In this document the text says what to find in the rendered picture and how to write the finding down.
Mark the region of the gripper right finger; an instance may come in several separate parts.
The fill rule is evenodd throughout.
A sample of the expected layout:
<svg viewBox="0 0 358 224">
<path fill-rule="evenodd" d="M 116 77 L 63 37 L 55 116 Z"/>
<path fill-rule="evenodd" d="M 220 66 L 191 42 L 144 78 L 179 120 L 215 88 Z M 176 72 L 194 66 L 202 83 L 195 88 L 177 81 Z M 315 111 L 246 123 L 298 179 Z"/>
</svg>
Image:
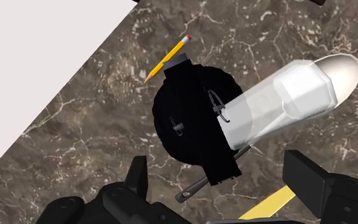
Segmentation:
<svg viewBox="0 0 358 224">
<path fill-rule="evenodd" d="M 358 224 L 358 179 L 330 173 L 298 150 L 284 153 L 284 183 L 320 224 Z"/>
</svg>

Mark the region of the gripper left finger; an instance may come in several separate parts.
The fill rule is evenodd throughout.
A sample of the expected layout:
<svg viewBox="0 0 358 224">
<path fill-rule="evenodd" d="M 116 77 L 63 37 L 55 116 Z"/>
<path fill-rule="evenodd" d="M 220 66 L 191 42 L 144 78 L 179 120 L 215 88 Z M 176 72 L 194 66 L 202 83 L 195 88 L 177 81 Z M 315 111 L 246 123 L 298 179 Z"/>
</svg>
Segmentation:
<svg viewBox="0 0 358 224">
<path fill-rule="evenodd" d="M 90 202 L 61 197 L 50 202 L 36 224 L 191 224 L 160 202 L 149 203 L 145 156 L 135 156 L 124 182 L 104 185 Z"/>
</svg>

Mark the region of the yellow flat strip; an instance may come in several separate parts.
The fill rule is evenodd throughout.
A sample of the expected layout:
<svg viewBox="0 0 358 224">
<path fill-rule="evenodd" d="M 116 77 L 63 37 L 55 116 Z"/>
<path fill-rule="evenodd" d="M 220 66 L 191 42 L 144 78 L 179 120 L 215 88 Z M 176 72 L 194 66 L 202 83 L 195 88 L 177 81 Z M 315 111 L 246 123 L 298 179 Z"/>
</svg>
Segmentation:
<svg viewBox="0 0 358 224">
<path fill-rule="evenodd" d="M 239 217 L 239 219 L 250 220 L 255 218 L 271 218 L 277 211 L 283 208 L 296 194 L 286 185 L 271 194 L 259 204 Z"/>
</svg>

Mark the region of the white faceted bottle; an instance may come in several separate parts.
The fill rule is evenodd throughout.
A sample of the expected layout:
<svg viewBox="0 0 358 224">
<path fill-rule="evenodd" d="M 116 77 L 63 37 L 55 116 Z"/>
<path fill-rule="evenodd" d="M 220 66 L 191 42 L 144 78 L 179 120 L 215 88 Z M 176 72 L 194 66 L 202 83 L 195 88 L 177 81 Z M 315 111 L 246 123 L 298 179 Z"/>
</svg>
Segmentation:
<svg viewBox="0 0 358 224">
<path fill-rule="evenodd" d="M 226 103 L 217 119 L 237 150 L 334 110 L 357 85 L 358 58 L 351 54 L 294 60 Z"/>
</svg>

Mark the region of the yellow pencil with red eraser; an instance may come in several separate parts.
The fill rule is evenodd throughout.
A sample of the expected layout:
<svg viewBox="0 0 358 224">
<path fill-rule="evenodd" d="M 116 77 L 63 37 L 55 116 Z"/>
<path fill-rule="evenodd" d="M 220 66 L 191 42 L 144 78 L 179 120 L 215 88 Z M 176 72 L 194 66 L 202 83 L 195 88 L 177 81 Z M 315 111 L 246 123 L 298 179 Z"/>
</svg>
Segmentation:
<svg viewBox="0 0 358 224">
<path fill-rule="evenodd" d="M 159 70 L 163 67 L 163 63 L 170 60 L 173 56 L 175 56 L 183 48 L 183 46 L 186 43 L 188 43 L 190 40 L 191 40 L 191 36 L 188 34 L 185 35 L 180 40 L 180 42 L 178 42 L 178 44 L 176 44 L 176 46 L 173 47 L 173 49 L 171 49 L 171 51 L 169 51 L 169 53 L 166 54 L 166 56 L 164 56 L 164 58 L 150 71 L 150 73 L 144 80 L 144 83 L 148 82 L 152 77 L 154 77 L 159 72 Z"/>
</svg>

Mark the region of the black round strapped bag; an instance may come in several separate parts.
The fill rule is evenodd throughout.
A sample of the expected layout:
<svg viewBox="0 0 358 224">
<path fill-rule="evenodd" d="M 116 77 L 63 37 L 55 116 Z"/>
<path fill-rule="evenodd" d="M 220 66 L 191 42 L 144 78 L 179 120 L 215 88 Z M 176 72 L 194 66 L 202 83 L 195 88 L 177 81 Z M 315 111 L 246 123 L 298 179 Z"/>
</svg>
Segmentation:
<svg viewBox="0 0 358 224">
<path fill-rule="evenodd" d="M 186 54 L 164 62 L 165 79 L 154 98 L 154 126 L 167 153 L 199 165 L 209 183 L 241 175 L 218 122 L 218 104 L 242 94 L 232 75 L 220 68 L 193 64 Z"/>
</svg>

